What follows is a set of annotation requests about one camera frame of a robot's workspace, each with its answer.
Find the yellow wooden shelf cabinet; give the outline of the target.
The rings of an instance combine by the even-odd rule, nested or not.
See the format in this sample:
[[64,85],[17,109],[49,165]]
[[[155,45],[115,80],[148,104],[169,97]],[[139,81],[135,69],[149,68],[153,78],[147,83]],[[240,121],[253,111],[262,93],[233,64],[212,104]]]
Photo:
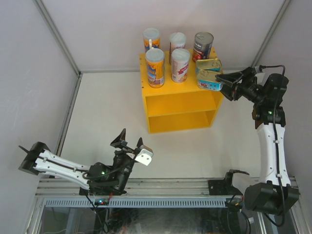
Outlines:
[[165,52],[165,78],[160,88],[152,88],[148,83],[144,54],[139,55],[139,63],[143,106],[150,134],[212,126],[223,95],[198,87],[195,62],[189,63],[186,81],[175,83],[171,79],[169,53]]

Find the dark blue tin can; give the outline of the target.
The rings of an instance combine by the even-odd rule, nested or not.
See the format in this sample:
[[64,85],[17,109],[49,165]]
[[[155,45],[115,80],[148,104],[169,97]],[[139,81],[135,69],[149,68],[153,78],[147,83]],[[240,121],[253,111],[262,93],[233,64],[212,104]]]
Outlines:
[[192,60],[208,59],[214,37],[209,32],[198,32],[195,35]]

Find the blue luncheon meat tin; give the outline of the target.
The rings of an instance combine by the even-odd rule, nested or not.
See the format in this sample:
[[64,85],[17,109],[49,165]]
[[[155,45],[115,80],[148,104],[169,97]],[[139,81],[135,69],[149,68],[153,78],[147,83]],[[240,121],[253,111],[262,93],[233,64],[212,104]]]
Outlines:
[[197,85],[201,89],[221,91],[223,83],[216,79],[216,75],[221,75],[221,72],[210,70],[200,70],[197,75]]
[[195,72],[198,74],[201,70],[220,72],[222,63],[218,58],[198,59],[195,62]]

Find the yellow can with white spoon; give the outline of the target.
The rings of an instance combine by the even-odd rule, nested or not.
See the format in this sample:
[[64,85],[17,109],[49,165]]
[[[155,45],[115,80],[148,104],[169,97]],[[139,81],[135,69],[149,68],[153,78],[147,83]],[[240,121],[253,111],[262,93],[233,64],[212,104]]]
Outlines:
[[145,53],[148,83],[152,88],[164,85],[164,59],[164,52],[158,48],[152,48]]

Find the orange can with spoon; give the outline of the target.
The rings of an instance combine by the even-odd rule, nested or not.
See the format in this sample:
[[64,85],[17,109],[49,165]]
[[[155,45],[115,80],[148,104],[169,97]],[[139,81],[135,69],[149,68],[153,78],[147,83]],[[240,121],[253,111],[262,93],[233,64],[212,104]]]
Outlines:
[[160,32],[155,28],[147,28],[143,31],[145,52],[151,48],[160,48]]

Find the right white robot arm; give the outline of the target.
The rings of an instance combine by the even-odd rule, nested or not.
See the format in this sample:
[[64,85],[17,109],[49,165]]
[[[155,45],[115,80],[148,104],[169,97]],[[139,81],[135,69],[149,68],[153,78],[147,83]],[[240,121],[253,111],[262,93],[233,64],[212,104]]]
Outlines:
[[248,172],[231,169],[225,175],[224,189],[231,195],[242,193],[247,210],[283,215],[299,199],[298,189],[291,186],[284,151],[286,118],[281,103],[289,79],[284,73],[272,73],[260,85],[256,74],[263,69],[261,65],[215,76],[222,82],[221,93],[228,100],[244,97],[253,103],[252,118],[261,153],[258,181]]

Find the white porridge can red label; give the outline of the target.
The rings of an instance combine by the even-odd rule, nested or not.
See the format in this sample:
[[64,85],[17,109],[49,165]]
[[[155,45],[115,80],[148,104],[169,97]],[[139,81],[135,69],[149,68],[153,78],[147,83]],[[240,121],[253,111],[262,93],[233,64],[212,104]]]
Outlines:
[[169,39],[170,39],[170,52],[172,52],[177,48],[185,48],[186,36],[183,33],[181,32],[172,33]]

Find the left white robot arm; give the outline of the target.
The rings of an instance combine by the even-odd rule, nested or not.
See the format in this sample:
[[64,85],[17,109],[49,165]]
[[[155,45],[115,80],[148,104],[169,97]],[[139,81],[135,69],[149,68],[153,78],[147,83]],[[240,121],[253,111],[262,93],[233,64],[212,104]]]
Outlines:
[[126,130],[111,142],[116,150],[113,165],[108,166],[97,162],[87,166],[63,159],[52,152],[46,144],[36,142],[30,150],[20,146],[26,157],[19,170],[32,175],[40,173],[49,176],[58,176],[80,186],[83,192],[94,195],[123,195],[124,190],[136,162],[149,165],[154,155],[153,151],[143,144],[139,138],[134,149],[127,145]]

